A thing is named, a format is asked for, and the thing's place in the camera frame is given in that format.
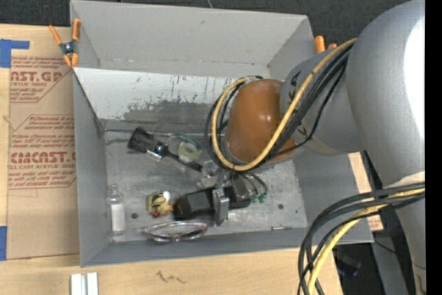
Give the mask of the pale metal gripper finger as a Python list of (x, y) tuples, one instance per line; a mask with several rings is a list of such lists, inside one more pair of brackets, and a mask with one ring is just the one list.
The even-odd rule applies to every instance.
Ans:
[(214, 219), (215, 224), (220, 226), (224, 221), (229, 218), (229, 203), (230, 200), (224, 192), (224, 189), (217, 188), (212, 192)]
[(212, 160), (203, 163), (201, 185), (204, 189), (216, 185), (220, 173), (220, 167)]

